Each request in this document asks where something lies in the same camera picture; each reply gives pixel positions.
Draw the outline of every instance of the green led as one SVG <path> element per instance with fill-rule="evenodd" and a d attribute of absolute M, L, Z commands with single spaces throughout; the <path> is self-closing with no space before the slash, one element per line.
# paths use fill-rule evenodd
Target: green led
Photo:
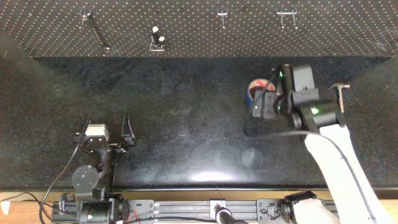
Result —
<path fill-rule="evenodd" d="M 319 113 L 319 110 L 316 108 L 311 108 L 311 112 L 312 112 L 312 114 L 317 114 L 317 113 Z"/>

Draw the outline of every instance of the hammer head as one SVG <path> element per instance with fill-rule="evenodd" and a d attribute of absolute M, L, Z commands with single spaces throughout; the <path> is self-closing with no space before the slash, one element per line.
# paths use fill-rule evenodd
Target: hammer head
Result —
<path fill-rule="evenodd" d="M 329 90 L 331 88 L 333 88 L 333 87 L 337 87 L 337 89 L 340 90 L 340 89 L 344 89 L 344 88 L 349 88 L 349 87 L 351 87 L 351 85 L 350 84 L 344 84 L 344 83 L 335 83 L 329 88 Z"/>

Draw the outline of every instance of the black tabletop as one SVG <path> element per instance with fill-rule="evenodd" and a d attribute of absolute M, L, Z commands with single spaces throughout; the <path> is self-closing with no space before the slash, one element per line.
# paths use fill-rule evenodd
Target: black tabletop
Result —
<path fill-rule="evenodd" d="M 375 188 L 398 186 L 398 58 L 0 58 L 0 188 L 44 190 L 73 151 L 89 113 L 119 138 L 128 112 L 137 146 L 118 155 L 117 190 L 319 189 L 316 162 L 297 137 L 250 140 L 244 95 L 278 63 L 309 63 L 315 84 L 343 91 L 354 148 Z M 254 121 L 256 131 L 286 120 Z M 54 190 L 73 190 L 79 152 Z"/>

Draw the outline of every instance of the hammer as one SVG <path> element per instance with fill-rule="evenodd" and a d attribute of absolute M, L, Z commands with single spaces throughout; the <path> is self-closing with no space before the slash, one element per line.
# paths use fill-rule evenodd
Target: hammer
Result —
<path fill-rule="evenodd" d="M 342 113 L 344 113 L 343 95 L 341 94 L 341 89 L 349 88 L 349 87 L 351 87 L 351 85 L 350 84 L 343 84 L 343 83 L 335 83 L 329 88 L 329 90 L 331 88 L 333 88 L 333 87 L 337 87 L 337 90 L 338 90 L 338 102 L 340 104 L 340 110 L 341 110 Z"/>

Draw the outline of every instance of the perforated metal panel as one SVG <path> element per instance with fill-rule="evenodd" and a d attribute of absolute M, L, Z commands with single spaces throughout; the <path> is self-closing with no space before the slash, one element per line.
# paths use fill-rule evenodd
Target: perforated metal panel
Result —
<path fill-rule="evenodd" d="M 106 54 L 80 10 L 92 10 Z M 225 29 L 217 10 L 228 10 Z M 276 10 L 297 10 L 284 15 Z M 398 1 L 7 0 L 2 31 L 33 57 L 391 56 L 398 50 Z M 166 38 L 151 52 L 151 28 Z"/>

